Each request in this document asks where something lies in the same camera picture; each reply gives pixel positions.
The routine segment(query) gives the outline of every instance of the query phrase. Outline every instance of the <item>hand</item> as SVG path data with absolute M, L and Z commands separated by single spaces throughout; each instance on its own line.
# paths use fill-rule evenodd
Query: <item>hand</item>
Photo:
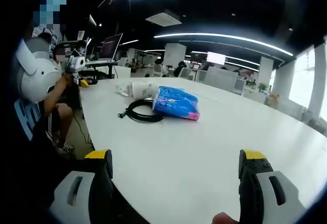
M 65 80 L 66 85 L 71 85 L 74 83 L 74 78 L 71 73 L 65 73 L 61 78 Z
M 213 224 L 238 224 L 238 221 L 233 220 L 224 212 L 214 216 Z

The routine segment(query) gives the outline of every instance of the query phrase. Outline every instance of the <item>yellow component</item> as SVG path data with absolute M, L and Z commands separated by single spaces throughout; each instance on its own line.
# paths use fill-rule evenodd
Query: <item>yellow component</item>
M 82 88 L 88 88 L 89 87 L 89 85 L 88 85 L 88 83 L 87 83 L 86 80 L 80 80 L 80 86 Z
M 93 151 L 85 156 L 85 159 L 104 159 L 104 156 L 108 149 L 104 149 L 101 151 Z
M 266 159 L 266 156 L 259 151 L 243 150 L 246 155 L 246 159 Z

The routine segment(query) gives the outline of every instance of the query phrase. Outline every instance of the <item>window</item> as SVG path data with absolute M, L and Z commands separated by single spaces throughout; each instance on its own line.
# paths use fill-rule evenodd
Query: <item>window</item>
M 315 50 L 312 46 L 296 58 L 289 99 L 307 108 L 311 99 L 314 78 Z
M 272 90 L 272 87 L 274 86 L 275 77 L 276 77 L 276 69 L 271 72 L 271 78 L 269 82 L 269 87 L 271 86 L 270 90 Z
M 327 61 L 327 44 L 325 43 L 325 54 L 326 54 L 326 61 Z M 325 93 L 322 100 L 322 107 L 320 111 L 320 117 L 323 120 L 327 121 L 327 67 L 326 67 L 326 81 L 325 81 Z

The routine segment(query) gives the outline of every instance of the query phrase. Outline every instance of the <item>blue plastic bag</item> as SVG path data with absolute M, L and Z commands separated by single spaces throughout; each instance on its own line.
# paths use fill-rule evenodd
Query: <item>blue plastic bag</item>
M 198 99 L 180 89 L 160 86 L 156 97 L 153 99 L 153 110 L 168 115 L 198 120 Z

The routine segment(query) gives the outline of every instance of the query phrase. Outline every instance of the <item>coiled black cable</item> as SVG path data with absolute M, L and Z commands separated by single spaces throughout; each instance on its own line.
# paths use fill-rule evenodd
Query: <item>coiled black cable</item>
M 132 102 L 124 113 L 119 113 L 118 117 L 123 118 L 125 115 L 136 121 L 143 122 L 159 122 L 164 119 L 163 113 L 156 113 L 154 115 L 139 114 L 133 111 L 134 108 L 139 106 L 148 106 L 152 108 L 153 100 L 137 100 Z

